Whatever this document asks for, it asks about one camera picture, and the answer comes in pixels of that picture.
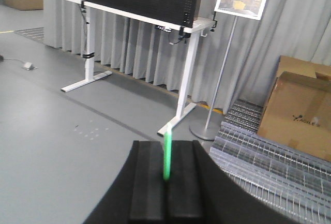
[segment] desk leg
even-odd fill
[[[191,34],[191,38],[189,41],[189,47],[188,47],[187,55],[186,55],[182,84],[181,84],[180,90],[179,90],[179,98],[178,98],[176,116],[173,117],[169,122],[167,122],[160,130],[158,130],[157,133],[159,135],[165,134],[168,124],[170,124],[172,127],[176,126],[196,106],[195,103],[190,103],[187,106],[185,106],[185,104],[186,104],[187,94],[188,94],[189,87],[190,87],[190,80],[191,80],[191,76],[192,76],[195,56],[197,54],[199,38],[200,38],[200,32],[195,32],[195,33]]]
[[[96,23],[96,12],[91,8],[86,8],[86,48],[84,48],[86,57],[85,61],[85,79],[74,83],[72,85],[66,86],[61,90],[64,92],[71,91],[78,87],[84,86],[86,84],[92,83],[96,80],[104,78],[112,74],[111,71],[105,71],[103,73],[94,74],[94,50],[95,50],[95,23]]]

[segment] round stand base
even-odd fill
[[[203,140],[215,140],[215,136],[218,133],[220,126],[212,122],[209,123],[207,129],[205,129],[206,120],[194,120],[190,123],[190,131],[192,134]]]

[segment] framed picture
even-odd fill
[[[267,0],[217,0],[215,11],[260,20]]]

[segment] floor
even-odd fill
[[[133,140],[156,140],[177,98],[121,74],[64,93],[84,78],[84,61],[12,31],[43,25],[43,13],[0,5],[0,223],[80,224],[121,169]],[[96,64],[96,71],[104,68]],[[189,123],[173,139],[197,139]],[[212,122],[223,116],[214,113]],[[202,142],[208,148],[210,142]]]

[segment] printed logo on box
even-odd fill
[[[295,116],[295,115],[292,115],[292,116],[294,118],[293,121],[295,121],[295,122],[303,122],[303,123],[306,123],[311,126],[321,127],[321,125],[319,124],[318,117],[314,117],[312,119],[312,121],[309,121],[309,120],[306,120],[302,114],[300,114],[298,116]]]

